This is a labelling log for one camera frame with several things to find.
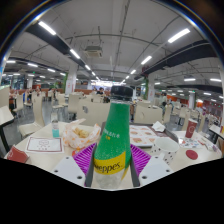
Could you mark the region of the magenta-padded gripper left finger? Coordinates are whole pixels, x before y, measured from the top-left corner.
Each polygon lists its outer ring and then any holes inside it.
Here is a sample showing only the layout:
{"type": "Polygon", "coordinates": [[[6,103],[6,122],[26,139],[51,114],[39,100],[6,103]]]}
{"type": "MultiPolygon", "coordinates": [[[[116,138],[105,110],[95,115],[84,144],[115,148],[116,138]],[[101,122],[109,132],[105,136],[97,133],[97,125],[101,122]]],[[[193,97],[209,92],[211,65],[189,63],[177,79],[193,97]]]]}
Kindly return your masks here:
{"type": "Polygon", "coordinates": [[[74,156],[64,157],[52,173],[82,187],[90,187],[93,180],[93,158],[96,143],[84,148],[74,156]]]}

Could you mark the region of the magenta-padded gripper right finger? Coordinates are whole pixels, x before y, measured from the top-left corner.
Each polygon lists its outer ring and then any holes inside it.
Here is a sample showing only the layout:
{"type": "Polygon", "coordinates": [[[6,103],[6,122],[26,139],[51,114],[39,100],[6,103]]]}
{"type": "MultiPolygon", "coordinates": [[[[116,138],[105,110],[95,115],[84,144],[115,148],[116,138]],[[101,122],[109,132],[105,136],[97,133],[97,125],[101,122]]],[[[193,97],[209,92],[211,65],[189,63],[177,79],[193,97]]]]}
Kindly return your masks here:
{"type": "Polygon", "coordinates": [[[151,156],[135,145],[131,149],[131,178],[134,187],[148,185],[158,179],[173,173],[169,165],[163,160],[164,154],[151,156]]]}

